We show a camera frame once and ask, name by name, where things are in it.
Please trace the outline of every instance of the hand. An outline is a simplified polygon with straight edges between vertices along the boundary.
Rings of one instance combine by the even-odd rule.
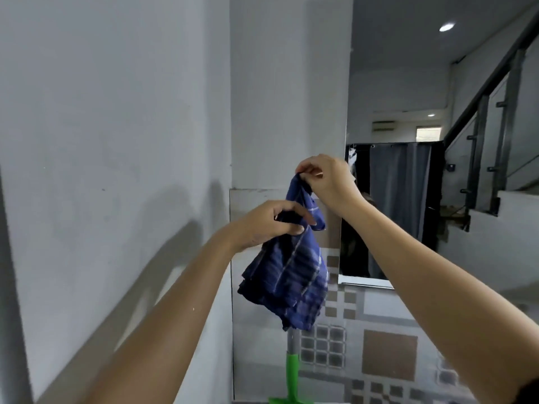
[[[232,241],[234,252],[263,244],[280,235],[301,234],[303,232],[301,225],[275,221],[275,217],[281,211],[294,211],[303,217],[309,225],[316,225],[313,216],[298,203],[287,200],[266,201],[225,227],[226,235]]]
[[[365,201],[357,189],[348,164],[328,155],[316,155],[300,162],[296,173],[335,214],[344,217],[350,203]]]

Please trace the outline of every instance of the mop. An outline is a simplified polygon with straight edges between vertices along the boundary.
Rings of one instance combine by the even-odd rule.
[[[298,399],[298,373],[300,370],[300,338],[301,331],[288,329],[288,348],[286,352],[286,398],[270,398],[269,404],[313,404],[311,401]]]

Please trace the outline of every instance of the ceiling light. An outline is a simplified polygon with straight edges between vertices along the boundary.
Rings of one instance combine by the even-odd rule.
[[[447,24],[443,24],[441,27],[440,27],[440,32],[446,32],[446,31],[449,31],[451,28],[453,28],[455,26],[455,23],[454,22],[448,22]]]

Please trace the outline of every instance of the blue plaid towel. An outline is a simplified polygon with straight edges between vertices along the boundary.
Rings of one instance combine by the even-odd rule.
[[[326,228],[322,213],[310,196],[310,186],[294,176],[286,199],[303,205],[313,215],[311,227],[293,211],[283,211],[278,221],[301,224],[300,235],[282,235],[262,245],[262,251],[243,272],[238,293],[253,303],[264,305],[289,327],[310,330],[320,314],[328,291],[328,271],[313,230]]]

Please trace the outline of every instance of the curtain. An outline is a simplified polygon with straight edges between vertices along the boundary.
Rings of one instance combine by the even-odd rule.
[[[370,150],[370,195],[376,207],[420,241],[430,156],[430,145],[419,143],[375,144]],[[387,279],[370,253],[369,274]]]

